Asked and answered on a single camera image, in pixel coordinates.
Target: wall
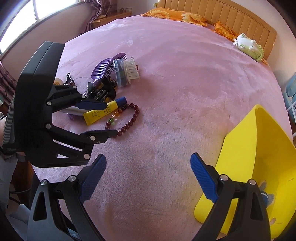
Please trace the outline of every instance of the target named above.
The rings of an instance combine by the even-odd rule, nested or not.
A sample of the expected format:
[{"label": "wall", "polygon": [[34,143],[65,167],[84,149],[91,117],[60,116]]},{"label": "wall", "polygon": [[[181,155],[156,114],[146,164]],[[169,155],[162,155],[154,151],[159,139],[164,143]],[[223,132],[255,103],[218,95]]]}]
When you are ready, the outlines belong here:
[{"label": "wall", "polygon": [[89,4],[80,4],[58,13],[25,35],[1,59],[3,66],[18,79],[27,62],[44,41],[65,43],[77,37],[90,18]]},{"label": "wall", "polygon": [[158,0],[118,0],[118,9],[131,7],[133,15],[139,15],[148,12],[154,8],[153,4]]}]

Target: wooden nightstand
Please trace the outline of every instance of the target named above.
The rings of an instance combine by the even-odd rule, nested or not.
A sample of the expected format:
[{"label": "wooden nightstand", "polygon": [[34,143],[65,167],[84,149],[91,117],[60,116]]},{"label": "wooden nightstand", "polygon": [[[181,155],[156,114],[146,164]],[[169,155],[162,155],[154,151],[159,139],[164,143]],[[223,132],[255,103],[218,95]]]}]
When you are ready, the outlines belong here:
[{"label": "wooden nightstand", "polygon": [[92,29],[98,28],[98,27],[103,26],[107,23],[110,23],[116,19],[130,17],[131,15],[132,15],[132,12],[116,13],[115,15],[111,15],[106,18],[94,20],[91,24],[91,27],[92,27]]}]

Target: blue chair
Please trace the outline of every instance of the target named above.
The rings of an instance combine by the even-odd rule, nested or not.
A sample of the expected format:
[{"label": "blue chair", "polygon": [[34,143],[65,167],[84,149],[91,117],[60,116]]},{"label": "blue chair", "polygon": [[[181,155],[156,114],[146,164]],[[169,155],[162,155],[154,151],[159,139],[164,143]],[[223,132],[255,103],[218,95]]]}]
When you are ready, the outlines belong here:
[{"label": "blue chair", "polygon": [[283,97],[288,114],[294,124],[296,124],[296,73],[294,73],[292,78],[289,80],[286,91],[283,93]]}]

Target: yellow plastic dustpan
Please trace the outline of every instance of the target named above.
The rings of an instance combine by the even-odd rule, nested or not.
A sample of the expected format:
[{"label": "yellow plastic dustpan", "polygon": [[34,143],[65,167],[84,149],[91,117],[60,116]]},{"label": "yellow plastic dustpan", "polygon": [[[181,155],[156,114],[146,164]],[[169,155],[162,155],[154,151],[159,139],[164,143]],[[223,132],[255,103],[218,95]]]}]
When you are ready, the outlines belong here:
[{"label": "yellow plastic dustpan", "polygon": [[[279,124],[260,105],[225,137],[215,169],[232,180],[258,184],[266,180],[264,190],[275,195],[267,208],[271,238],[287,226],[296,209],[296,149]],[[233,199],[221,232],[228,233],[237,199]],[[203,194],[194,215],[204,223],[213,203]]]}]

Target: patterned curtain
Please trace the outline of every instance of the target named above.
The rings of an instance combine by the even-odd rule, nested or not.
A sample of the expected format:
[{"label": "patterned curtain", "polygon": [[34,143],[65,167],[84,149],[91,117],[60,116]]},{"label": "patterned curtain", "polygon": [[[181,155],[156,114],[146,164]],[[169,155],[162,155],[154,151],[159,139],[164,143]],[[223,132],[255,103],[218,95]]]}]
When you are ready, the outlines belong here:
[{"label": "patterned curtain", "polygon": [[15,92],[17,81],[8,73],[0,62],[0,95],[3,97],[4,105],[9,107]]},{"label": "patterned curtain", "polygon": [[87,23],[86,29],[81,34],[92,30],[91,23],[101,15],[109,15],[117,12],[117,0],[84,0],[85,3],[91,4],[93,15]]}]

